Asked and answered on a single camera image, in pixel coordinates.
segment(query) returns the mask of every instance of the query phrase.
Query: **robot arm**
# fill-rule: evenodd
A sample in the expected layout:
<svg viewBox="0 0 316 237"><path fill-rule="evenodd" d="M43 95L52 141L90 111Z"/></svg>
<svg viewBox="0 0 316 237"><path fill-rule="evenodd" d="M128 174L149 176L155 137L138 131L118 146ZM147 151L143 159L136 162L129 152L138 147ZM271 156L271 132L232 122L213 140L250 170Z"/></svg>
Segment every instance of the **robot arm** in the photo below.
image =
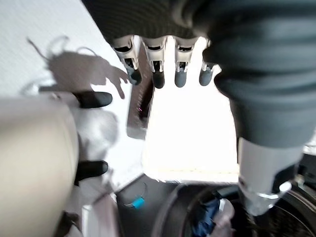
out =
<svg viewBox="0 0 316 237"><path fill-rule="evenodd" d="M149 51L156 50L153 40L176 36L178 87L185 83L183 75L190 62L193 42L188 44L188 40L196 36L209 38L200 84L209 83L210 78L202 74L219 64L222 72L216 76L215 84L230 99L240 163L239 187L246 210L254 216L262 215L291 188L288 181L294 177L303 145L316 126L315 1L83 3L112 45L115 39L127 35L151 39L145 40L145 45L153 74L163 70L163 54ZM164 78L154 80L156 88L163 86Z"/></svg>

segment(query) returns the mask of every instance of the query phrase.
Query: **blue cloth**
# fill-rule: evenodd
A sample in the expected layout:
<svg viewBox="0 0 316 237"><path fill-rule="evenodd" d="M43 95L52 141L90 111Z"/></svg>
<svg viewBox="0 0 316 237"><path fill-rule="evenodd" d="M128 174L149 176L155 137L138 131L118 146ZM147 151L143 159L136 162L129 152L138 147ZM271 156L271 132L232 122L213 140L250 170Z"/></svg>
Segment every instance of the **blue cloth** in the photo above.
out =
<svg viewBox="0 0 316 237"><path fill-rule="evenodd" d="M219 203L218 199L214 199L201 204L200 207L197 208L192 225L194 237L206 237L212 233L215 226L213 218L219 210Z"/></svg>

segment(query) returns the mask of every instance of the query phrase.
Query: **blue object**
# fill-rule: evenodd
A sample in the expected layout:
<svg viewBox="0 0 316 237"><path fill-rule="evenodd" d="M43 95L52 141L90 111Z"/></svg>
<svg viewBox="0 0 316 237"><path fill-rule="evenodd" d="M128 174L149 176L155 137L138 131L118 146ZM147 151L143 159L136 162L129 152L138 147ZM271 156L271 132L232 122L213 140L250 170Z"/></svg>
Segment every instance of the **blue object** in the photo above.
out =
<svg viewBox="0 0 316 237"><path fill-rule="evenodd" d="M212 233L216 225L213 222L213 218L219 210L219 203L218 199L214 199L201 204L200 207L197 208L192 226L192 234L194 237L206 237Z"/></svg>
<svg viewBox="0 0 316 237"><path fill-rule="evenodd" d="M141 208L145 203L145 200L142 197L137 198L134 202L132 202L132 206L135 209Z"/></svg>

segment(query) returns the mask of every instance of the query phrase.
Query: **gray rubber fingertip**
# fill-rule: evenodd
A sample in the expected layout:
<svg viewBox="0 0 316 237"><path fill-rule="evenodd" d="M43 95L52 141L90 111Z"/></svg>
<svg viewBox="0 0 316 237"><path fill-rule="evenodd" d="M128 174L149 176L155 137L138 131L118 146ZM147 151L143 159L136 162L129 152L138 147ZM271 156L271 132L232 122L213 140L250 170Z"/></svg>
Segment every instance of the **gray rubber fingertip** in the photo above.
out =
<svg viewBox="0 0 316 237"><path fill-rule="evenodd" d="M186 72L176 72L174 75L174 83L177 87L183 87L187 82L187 73Z"/></svg>
<svg viewBox="0 0 316 237"><path fill-rule="evenodd" d="M207 86L212 80L213 72L210 70L203 71L201 70L199 74L199 83L201 86Z"/></svg>
<svg viewBox="0 0 316 237"><path fill-rule="evenodd" d="M134 72L130 75L130 82L133 85L139 85L142 82L142 75L138 69L134 70Z"/></svg>
<svg viewBox="0 0 316 237"><path fill-rule="evenodd" d="M163 72L153 73L153 84L155 88L161 89L164 86L164 74Z"/></svg>

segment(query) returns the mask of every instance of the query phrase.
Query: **robotic hand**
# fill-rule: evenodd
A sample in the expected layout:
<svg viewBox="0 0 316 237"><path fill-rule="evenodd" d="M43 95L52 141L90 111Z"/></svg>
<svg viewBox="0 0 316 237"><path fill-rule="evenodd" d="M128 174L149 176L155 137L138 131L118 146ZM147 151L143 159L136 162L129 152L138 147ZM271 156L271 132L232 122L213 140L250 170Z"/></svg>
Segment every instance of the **robotic hand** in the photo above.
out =
<svg viewBox="0 0 316 237"><path fill-rule="evenodd" d="M215 84L230 99L240 163L238 185L245 209L260 216L291 189L289 180L316 126L316 1L171 0L168 4L143 0L136 7L135 1L125 0L119 4L130 2L132 11L121 15L111 15L119 9L114 7L116 1L83 2L114 48L111 38L126 35L147 38L144 42L149 50L158 45L150 45L154 41L148 38L209 38L204 65L219 64L222 69ZM142 14L143 5L152 12ZM134 14L130 27L126 20L122 23L124 12L128 19ZM110 29L113 22L122 28L113 25ZM144 30L137 30L136 25ZM191 29L193 34L183 29ZM163 72L162 54L149 51L147 55L153 73ZM185 73L189 59L177 65L178 73ZM138 67L135 60L130 65L135 70ZM156 80L154 84L161 88L164 79ZM184 83L176 81L178 87Z"/></svg>

